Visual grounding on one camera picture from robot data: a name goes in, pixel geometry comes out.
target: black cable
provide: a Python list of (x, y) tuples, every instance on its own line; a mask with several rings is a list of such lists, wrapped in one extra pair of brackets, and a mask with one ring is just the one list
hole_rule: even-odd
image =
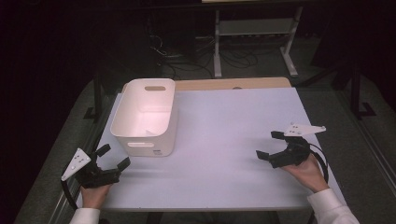
[[(317, 148), (322, 153), (323, 157), (325, 158), (326, 162), (323, 161), (323, 159), (320, 157), (320, 155), (317, 152), (310, 149), (311, 153), (315, 156), (315, 158), (317, 159), (317, 161), (319, 162), (319, 164), (322, 168), (324, 180), (326, 181), (326, 183), (329, 183), (329, 161), (327, 160), (326, 154), (324, 154), (324, 152), (321, 148), (319, 148), (313, 144), (309, 144), (309, 145)], [(312, 224), (314, 219), (315, 219), (315, 212), (312, 211), (307, 223)]]
[(323, 155), (323, 157), (326, 161), (326, 168), (329, 168), (329, 160), (327, 160), (326, 154), (324, 154), (323, 150), (320, 147), (315, 146), (314, 144), (309, 144), (309, 145), (317, 148), (321, 152), (321, 154)]
[[(68, 164), (64, 167), (62, 174), (67, 169)], [(70, 193), (69, 186), (67, 185), (67, 181), (61, 180), (62, 189), (64, 190), (64, 196), (66, 197), (67, 201), (69, 202), (70, 206), (76, 211), (78, 209), (75, 198), (73, 198), (72, 194)]]

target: wire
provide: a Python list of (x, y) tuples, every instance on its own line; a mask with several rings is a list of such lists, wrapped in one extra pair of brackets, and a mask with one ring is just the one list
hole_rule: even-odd
[(326, 154), (324, 154), (323, 150), (320, 147), (315, 146), (314, 144), (310, 143), (309, 145), (312, 146), (312, 147), (317, 148), (321, 152), (321, 154), (323, 155), (324, 159), (326, 160), (326, 167), (329, 168), (329, 161), (327, 160)]
[[(62, 174), (64, 174), (64, 172), (67, 169), (68, 164), (64, 167), (64, 170), (62, 171)], [(66, 197), (67, 201), (69, 202), (70, 206), (76, 211), (78, 209), (75, 198), (72, 196), (72, 194), (70, 193), (70, 189), (69, 186), (67, 185), (67, 181), (63, 181), (61, 180), (61, 185), (62, 185), (62, 189), (64, 190), (64, 196)]]

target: cable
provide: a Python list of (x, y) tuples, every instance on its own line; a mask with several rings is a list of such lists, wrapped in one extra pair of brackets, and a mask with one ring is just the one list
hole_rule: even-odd
[[(62, 174), (67, 169), (68, 164), (64, 167)], [(67, 201), (69, 202), (70, 206), (76, 211), (78, 209), (75, 199), (73, 198), (72, 194), (70, 193), (69, 186), (67, 185), (67, 180), (61, 180), (62, 189), (64, 190), (64, 196), (66, 197)]]

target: person's hand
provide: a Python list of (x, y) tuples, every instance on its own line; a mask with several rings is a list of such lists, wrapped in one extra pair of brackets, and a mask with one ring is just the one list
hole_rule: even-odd
[(311, 189), (314, 193), (329, 188), (329, 185), (327, 185), (319, 169), (318, 161), (312, 154), (300, 165), (288, 165), (282, 167), (282, 169), (289, 172), (302, 185)]
[(81, 187), (82, 207), (100, 209), (111, 185), (105, 185), (96, 189), (84, 189)]

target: person's left hand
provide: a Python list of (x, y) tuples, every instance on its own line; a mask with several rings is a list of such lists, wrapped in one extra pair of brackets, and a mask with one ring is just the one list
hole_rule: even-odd
[(84, 189), (81, 187), (82, 207), (100, 209), (105, 202), (111, 186), (112, 185), (104, 185), (96, 189)]

